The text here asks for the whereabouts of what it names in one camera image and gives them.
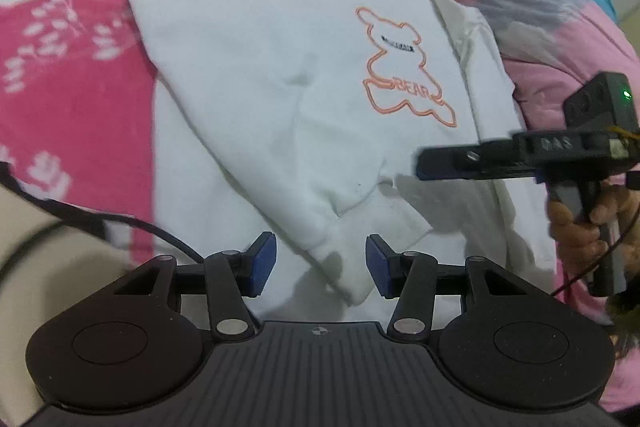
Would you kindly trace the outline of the person's right hand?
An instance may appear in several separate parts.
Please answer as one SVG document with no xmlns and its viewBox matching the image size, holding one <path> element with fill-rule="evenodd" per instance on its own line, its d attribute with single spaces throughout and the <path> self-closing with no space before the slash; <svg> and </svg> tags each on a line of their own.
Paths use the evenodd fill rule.
<svg viewBox="0 0 640 427">
<path fill-rule="evenodd" d="M 580 220 L 572 210 L 559 200 L 558 194 L 550 192 L 547 200 L 549 233 L 556 244 L 556 254 L 562 272 L 567 277 L 576 277 L 598 260 L 608 250 L 608 242 L 601 239 L 601 227 L 618 223 L 620 232 L 632 225 L 628 235 L 620 244 L 625 261 L 628 281 L 639 275 L 639 221 L 634 215 L 639 209 L 639 192 L 629 188 L 603 184 L 597 204 L 586 221 Z"/>
</svg>

